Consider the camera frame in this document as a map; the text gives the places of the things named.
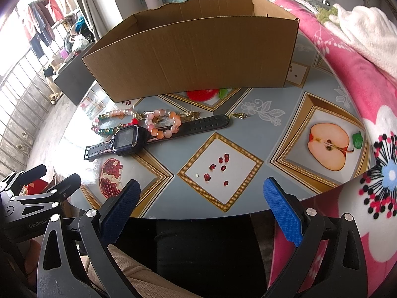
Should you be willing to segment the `hanging clothes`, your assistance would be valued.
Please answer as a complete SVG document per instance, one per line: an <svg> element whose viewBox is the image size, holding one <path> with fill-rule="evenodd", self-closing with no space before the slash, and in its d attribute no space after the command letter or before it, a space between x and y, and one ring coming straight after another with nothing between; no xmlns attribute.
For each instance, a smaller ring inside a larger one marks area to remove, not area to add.
<svg viewBox="0 0 397 298"><path fill-rule="evenodd" d="M41 42L49 47L55 41L53 26L64 19L55 0L37 0L28 4L22 24L30 48L38 60L44 56Z"/></svg>

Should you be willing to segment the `beige trouser leg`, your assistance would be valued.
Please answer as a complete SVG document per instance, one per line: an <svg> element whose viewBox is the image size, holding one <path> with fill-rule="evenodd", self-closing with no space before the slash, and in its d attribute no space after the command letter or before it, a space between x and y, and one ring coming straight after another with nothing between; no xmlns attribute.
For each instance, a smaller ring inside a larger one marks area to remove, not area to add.
<svg viewBox="0 0 397 298"><path fill-rule="evenodd" d="M142 297L199 297L167 281L116 246L110 244L108 250L127 280Z"/></svg>

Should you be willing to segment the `grey window curtain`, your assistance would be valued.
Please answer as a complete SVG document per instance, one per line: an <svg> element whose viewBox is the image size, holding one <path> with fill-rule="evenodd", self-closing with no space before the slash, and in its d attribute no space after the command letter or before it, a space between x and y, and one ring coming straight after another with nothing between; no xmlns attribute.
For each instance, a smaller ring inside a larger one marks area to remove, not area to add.
<svg viewBox="0 0 397 298"><path fill-rule="evenodd" d="M95 41L122 22L115 0L76 0Z"/></svg>

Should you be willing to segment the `white fluffy blanket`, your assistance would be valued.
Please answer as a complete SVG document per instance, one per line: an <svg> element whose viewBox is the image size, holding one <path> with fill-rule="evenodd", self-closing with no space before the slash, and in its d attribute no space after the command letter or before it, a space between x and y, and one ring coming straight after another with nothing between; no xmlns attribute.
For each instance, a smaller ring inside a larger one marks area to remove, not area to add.
<svg viewBox="0 0 397 298"><path fill-rule="evenodd" d="M351 11L334 4L324 27L361 56L396 80L396 26L376 7L358 5Z"/></svg>

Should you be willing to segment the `brown cardboard box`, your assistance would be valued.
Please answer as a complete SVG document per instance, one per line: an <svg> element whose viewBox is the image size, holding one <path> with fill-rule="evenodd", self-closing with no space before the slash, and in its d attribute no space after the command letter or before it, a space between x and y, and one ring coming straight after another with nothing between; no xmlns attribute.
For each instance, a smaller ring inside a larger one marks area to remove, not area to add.
<svg viewBox="0 0 397 298"><path fill-rule="evenodd" d="M282 88L299 20L268 0L188 0L129 16L83 57L114 102L200 89Z"/></svg>

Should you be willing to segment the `black smart watch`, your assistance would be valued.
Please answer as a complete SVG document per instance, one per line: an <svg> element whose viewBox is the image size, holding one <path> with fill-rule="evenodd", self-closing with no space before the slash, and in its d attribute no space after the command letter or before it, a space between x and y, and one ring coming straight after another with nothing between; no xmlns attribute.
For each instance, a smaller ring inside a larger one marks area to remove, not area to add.
<svg viewBox="0 0 397 298"><path fill-rule="evenodd" d="M173 134L172 137L181 138L198 133L206 133L225 128L229 123L229 117L224 114L184 122L179 126L179 131ZM132 155L140 152L146 145L166 140L170 140L170 138L164 137L159 139L154 137L146 128L137 124L131 125L121 128L108 141L87 146L84 152L84 159L93 161L108 154L115 154L117 156Z"/></svg>

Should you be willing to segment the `fruit print tablecloth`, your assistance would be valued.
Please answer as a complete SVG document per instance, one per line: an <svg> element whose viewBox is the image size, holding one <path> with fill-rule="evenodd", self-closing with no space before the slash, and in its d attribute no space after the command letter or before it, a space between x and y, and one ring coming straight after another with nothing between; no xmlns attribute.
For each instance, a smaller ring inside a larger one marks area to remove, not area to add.
<svg viewBox="0 0 397 298"><path fill-rule="evenodd" d="M76 173L81 189L70 198L80 209L99 207L134 179L141 202L134 216L193 219L252 213L267 208L263 181L274 177L299 199L356 178L373 164L364 124L349 94L321 54L299 35L285 86L230 90L203 103L185 94L137 100L140 111L197 111L202 118L240 112L226 128L162 141L130 157L83 158L101 142L94 117L114 108L95 87L61 139L59 176Z"/></svg>

